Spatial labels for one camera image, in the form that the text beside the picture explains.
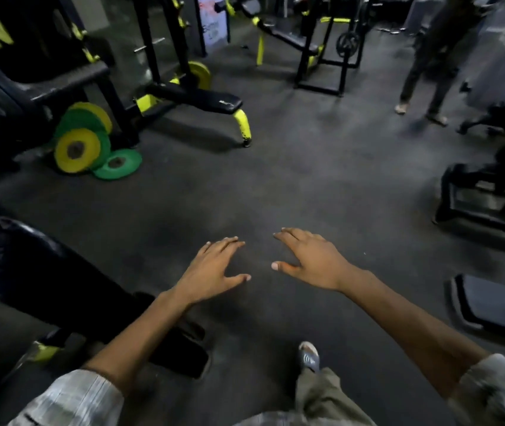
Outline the person's right hand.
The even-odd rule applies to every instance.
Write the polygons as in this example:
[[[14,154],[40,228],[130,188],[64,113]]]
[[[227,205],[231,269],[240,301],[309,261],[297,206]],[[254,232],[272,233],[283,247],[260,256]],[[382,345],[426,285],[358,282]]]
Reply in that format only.
[[[339,293],[345,291],[346,277],[355,268],[331,242],[299,228],[282,228],[273,237],[292,252],[297,260],[293,265],[303,268],[301,272],[282,273],[315,287]]]

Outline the person's left hand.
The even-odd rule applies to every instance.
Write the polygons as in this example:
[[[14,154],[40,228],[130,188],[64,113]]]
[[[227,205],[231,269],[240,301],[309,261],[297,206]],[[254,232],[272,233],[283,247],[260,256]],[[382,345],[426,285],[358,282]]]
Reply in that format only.
[[[244,245],[245,242],[240,241],[238,237],[208,241],[200,248],[177,284],[171,289],[172,298],[179,305],[188,308],[224,293],[218,292],[218,281],[222,275],[226,276],[225,272],[231,259]]]

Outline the person's left forearm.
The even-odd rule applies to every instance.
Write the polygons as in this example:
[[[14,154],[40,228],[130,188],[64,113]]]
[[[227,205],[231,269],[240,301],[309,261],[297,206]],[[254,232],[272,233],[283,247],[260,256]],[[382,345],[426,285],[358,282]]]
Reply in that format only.
[[[151,353],[191,305],[191,296],[178,287],[161,293],[82,369],[105,378],[122,394],[127,394]]]

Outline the person's right forearm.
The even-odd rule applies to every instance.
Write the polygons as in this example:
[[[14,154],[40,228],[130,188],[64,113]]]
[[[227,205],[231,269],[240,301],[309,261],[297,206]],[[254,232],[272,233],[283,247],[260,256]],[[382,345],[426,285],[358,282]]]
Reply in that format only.
[[[340,292],[387,332],[444,399],[490,352],[351,264],[341,267]]]

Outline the grey sandal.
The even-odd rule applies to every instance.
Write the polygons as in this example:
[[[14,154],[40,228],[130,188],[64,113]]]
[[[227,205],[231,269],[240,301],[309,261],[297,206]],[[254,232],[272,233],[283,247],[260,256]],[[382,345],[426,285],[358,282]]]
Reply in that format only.
[[[297,362],[301,371],[310,370],[318,373],[320,371],[320,356],[313,345],[308,341],[302,341],[297,349]]]

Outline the olive trousers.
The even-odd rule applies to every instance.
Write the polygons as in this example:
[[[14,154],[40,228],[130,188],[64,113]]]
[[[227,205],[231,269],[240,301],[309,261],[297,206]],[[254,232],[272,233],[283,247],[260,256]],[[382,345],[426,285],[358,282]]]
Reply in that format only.
[[[296,381],[295,412],[308,426],[377,426],[341,387],[339,376],[325,367],[303,368]]]

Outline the small green weight plate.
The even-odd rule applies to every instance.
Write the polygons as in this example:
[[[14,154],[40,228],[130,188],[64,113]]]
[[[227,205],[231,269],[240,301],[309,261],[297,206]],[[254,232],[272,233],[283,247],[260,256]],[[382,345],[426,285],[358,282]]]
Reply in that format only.
[[[118,180],[135,173],[142,161],[142,154],[137,150],[119,149],[111,152],[102,166],[91,173],[98,179]]]

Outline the black flat bench yellow legs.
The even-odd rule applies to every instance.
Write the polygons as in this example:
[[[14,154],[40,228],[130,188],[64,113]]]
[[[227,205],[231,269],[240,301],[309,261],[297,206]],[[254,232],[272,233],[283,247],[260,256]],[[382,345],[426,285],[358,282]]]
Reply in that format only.
[[[186,88],[174,79],[168,83],[148,85],[145,94],[134,101],[135,107],[144,114],[162,100],[192,106],[204,112],[233,116],[241,131],[243,147],[251,146],[250,125],[246,113],[242,110],[243,101],[239,97],[226,92]]]

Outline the black padded gym bench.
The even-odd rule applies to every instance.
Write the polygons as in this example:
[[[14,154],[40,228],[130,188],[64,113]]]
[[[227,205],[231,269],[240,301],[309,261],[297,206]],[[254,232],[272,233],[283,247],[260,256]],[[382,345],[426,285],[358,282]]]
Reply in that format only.
[[[109,343],[155,300],[0,207],[0,302],[66,334]]]

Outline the light checked shirt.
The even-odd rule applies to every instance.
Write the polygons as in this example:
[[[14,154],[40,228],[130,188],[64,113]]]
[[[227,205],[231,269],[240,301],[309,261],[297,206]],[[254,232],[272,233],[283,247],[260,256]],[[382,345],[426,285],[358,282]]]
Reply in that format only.
[[[56,379],[7,426],[118,426],[124,397],[105,378],[74,370]],[[505,356],[468,370],[448,398],[456,426],[505,426]],[[292,411],[269,411],[232,426],[308,426]]]

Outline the large green weight plate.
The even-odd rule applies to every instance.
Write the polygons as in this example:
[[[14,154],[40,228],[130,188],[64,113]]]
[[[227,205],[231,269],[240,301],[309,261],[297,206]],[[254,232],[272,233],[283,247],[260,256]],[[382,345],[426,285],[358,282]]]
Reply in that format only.
[[[55,146],[57,139],[72,129],[87,128],[95,132],[101,144],[101,153],[90,170],[98,169],[107,160],[111,154],[110,137],[106,133],[102,122],[93,113],[84,109],[68,109],[61,117],[57,127],[55,128],[53,139]]]

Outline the small yellow weight plate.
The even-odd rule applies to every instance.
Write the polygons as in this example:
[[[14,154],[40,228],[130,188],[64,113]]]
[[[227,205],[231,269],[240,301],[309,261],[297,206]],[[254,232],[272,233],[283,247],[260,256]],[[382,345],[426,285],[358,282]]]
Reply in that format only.
[[[54,158],[57,168],[67,174],[91,169],[101,153],[97,134],[87,128],[72,129],[57,139]]]

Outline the yellow weight plate on rack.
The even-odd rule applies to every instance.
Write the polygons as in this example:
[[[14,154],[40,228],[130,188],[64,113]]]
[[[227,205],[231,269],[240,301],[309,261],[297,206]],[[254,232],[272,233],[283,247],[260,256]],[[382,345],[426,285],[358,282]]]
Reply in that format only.
[[[188,66],[192,76],[195,78],[197,87],[201,90],[210,90],[212,75],[208,67],[198,61],[189,61]]]

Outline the grey step platform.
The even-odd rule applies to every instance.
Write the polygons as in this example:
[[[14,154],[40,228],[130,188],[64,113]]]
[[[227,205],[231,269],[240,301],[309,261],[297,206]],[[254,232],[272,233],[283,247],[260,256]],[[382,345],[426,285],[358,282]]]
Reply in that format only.
[[[505,337],[505,285],[458,274],[447,282],[447,292],[449,306],[462,326]]]

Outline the large yellow weight plate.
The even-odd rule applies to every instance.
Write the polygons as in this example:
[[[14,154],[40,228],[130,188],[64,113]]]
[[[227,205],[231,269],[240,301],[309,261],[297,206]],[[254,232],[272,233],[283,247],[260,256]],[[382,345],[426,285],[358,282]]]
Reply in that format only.
[[[106,133],[108,135],[112,133],[113,122],[108,113],[102,107],[93,104],[89,101],[78,101],[69,106],[68,109],[84,109],[86,111],[93,113],[102,122]]]

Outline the black exercise machine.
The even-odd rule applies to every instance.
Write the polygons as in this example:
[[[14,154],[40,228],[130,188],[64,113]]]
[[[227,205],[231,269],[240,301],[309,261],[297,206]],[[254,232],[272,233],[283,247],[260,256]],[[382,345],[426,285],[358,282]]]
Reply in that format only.
[[[486,126],[489,136],[505,136],[505,102],[489,106],[483,116],[462,121],[456,131],[465,135],[478,125]],[[433,222],[454,219],[505,234],[505,144],[489,164],[478,168],[453,164],[445,170],[441,178],[441,200]]]

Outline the black squat stand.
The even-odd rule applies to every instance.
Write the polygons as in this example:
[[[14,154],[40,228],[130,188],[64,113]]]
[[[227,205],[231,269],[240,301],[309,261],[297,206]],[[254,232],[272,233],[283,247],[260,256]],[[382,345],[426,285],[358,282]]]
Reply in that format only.
[[[308,9],[306,19],[306,48],[301,52],[299,67],[293,82],[295,88],[339,98],[344,96],[348,70],[359,69],[362,62],[367,33],[370,30],[371,8],[375,0],[348,1],[351,2],[353,7],[351,9],[351,16],[346,18],[348,28],[345,32],[354,30],[359,33],[361,40],[357,53],[350,58],[339,57],[339,59],[330,59],[325,56],[332,28],[340,20],[337,13],[340,12],[342,0],[314,0]],[[321,20],[326,17],[328,21],[323,42],[313,46],[312,40],[317,24],[320,24]],[[307,77],[311,69],[320,65],[340,68],[340,80],[336,88],[310,85],[308,83]]]

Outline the black weight plate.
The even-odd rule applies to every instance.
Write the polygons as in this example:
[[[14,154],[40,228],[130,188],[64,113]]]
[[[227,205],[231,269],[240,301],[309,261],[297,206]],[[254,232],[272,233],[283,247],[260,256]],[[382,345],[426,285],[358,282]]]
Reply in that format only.
[[[335,50],[339,57],[350,58],[354,56],[360,46],[360,35],[357,31],[341,33],[335,41]]]

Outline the white poster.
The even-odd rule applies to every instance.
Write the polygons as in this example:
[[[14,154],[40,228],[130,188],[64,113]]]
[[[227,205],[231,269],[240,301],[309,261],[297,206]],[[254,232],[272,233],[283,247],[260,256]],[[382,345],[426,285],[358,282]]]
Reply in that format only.
[[[201,35],[206,51],[230,40],[226,0],[197,0]]]

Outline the black power rack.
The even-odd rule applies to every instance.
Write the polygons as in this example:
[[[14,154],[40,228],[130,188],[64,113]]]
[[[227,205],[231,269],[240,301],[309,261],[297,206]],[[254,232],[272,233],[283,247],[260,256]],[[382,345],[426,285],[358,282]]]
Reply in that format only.
[[[167,83],[164,82],[160,76],[160,71],[157,65],[157,55],[154,49],[154,39],[151,33],[149,23],[149,0],[131,0],[134,5],[136,20],[141,32],[143,41],[143,51],[149,66],[150,82],[144,87],[152,83]],[[192,76],[188,62],[188,45],[185,38],[185,28],[187,23],[180,16],[180,10],[183,3],[179,0],[158,0],[159,5],[162,7],[163,17],[166,26],[170,33],[171,41],[175,54],[178,59],[178,69],[174,79],[178,81],[183,87],[197,88],[194,76]]]

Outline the black padded machine seat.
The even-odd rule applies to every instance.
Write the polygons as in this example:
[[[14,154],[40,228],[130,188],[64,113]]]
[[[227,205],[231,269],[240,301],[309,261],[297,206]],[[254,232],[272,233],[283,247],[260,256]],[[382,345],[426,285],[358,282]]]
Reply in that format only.
[[[14,157],[26,151],[46,146],[57,168],[53,134],[68,108],[59,117],[51,109],[55,103],[61,102],[65,93],[81,90],[85,85],[96,83],[100,87],[115,119],[119,120],[120,116],[126,114],[126,109],[115,94],[108,76],[109,68],[102,61],[79,67],[51,80],[28,84],[13,81],[0,70],[0,165],[12,163]]]

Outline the black incline bench yellow frame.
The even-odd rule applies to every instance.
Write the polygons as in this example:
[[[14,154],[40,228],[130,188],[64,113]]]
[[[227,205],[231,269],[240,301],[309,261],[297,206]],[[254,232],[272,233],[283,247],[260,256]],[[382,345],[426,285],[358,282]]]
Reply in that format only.
[[[293,49],[303,52],[306,48],[306,38],[292,32],[285,32],[279,29],[276,25],[270,25],[260,18],[260,2],[259,0],[235,0],[231,3],[235,11],[240,11],[246,16],[253,25],[260,31],[258,40],[258,50],[256,56],[256,64],[263,64],[264,56],[264,36],[271,36],[278,41],[284,42]]]

